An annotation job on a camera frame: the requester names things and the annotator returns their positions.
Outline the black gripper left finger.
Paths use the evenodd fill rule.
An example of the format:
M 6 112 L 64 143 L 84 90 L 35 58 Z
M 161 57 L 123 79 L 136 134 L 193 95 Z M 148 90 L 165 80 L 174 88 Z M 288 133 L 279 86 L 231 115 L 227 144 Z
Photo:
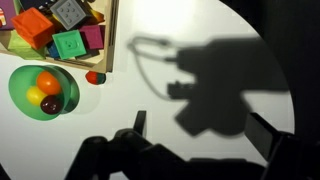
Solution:
M 118 130 L 112 140 L 85 139 L 65 180 L 109 180 L 117 172 L 129 180 L 192 180 L 196 172 L 188 162 L 143 136 L 146 114 L 138 111 L 133 127 Z

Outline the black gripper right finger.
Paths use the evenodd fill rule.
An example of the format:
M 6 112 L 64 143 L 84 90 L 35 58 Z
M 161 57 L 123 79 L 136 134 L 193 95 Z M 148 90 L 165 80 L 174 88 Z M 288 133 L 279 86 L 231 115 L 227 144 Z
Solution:
M 320 180 L 320 144 L 279 131 L 257 113 L 247 116 L 245 136 L 267 161 L 261 180 Z

